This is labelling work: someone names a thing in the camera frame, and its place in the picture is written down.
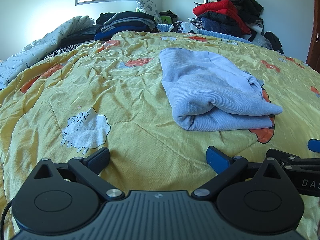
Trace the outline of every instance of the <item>red jacket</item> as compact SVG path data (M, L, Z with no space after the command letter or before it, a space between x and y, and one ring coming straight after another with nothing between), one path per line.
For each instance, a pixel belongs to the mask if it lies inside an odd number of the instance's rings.
M247 27L247 25L245 25L243 20L241 20L241 18L239 17L238 10L236 9L236 7L233 5L231 1L222 0L218 2L210 2L210 3L205 3L193 8L193 13L196 16L199 16L200 14L203 14L207 11L214 11L216 13L228 15L238 23L242 33L244 34L251 33L250 29Z

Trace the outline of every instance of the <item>yellow quilt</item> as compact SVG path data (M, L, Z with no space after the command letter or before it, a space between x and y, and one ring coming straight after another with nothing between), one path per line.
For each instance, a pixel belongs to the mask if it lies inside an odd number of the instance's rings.
M264 80L264 97L283 108L274 129L193 132L180 128L161 85L159 52L168 47L207 50ZM104 44L82 45L20 73L0 91L0 210L42 157L64 163L102 146L111 162L101 176L127 192L190 192L216 173L205 152L262 162L275 148L303 158L320 139L320 75L301 61L252 44L176 33L117 33ZM298 232L316 240L319 199L302 196ZM5 221L6 239L19 229Z

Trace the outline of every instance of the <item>white wall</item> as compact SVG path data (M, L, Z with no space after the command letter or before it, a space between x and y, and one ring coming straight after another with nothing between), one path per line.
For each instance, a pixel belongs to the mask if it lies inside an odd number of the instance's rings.
M181 20L194 17L193 2L203 0L163 0L163 10L171 10ZM314 16L314 0L256 0L265 9L265 32L273 32L281 41L286 55L307 59Z
M155 0L161 10L162 0ZM44 37L77 15L95 20L100 13L134 11L135 1L75 5L75 0L0 0L0 59L6 60L30 42Z

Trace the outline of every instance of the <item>silver screw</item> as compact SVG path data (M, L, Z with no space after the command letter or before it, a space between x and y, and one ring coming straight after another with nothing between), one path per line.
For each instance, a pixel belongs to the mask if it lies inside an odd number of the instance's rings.
M206 197L210 194L210 191L206 188L198 188L193 193L198 197Z
M106 192L106 194L107 194L108 197L119 197L119 196L121 196L122 191L117 189L117 188L112 188L112 189L109 189Z

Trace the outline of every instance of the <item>blue textured bed edge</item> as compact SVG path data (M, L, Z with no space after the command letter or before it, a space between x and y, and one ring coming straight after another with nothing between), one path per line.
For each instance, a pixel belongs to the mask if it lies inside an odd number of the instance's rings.
M168 32L170 28L170 24L158 24L157 28L161 32ZM211 31L206 31L206 30L199 30L199 34L202 35L207 35L207 36L213 36L221 39L228 39L228 40L234 40L234 41L242 41L244 43L251 43L250 41L247 41L242 38L238 38L235 36L227 35L227 34L222 34L222 33L216 33L216 32L211 32Z

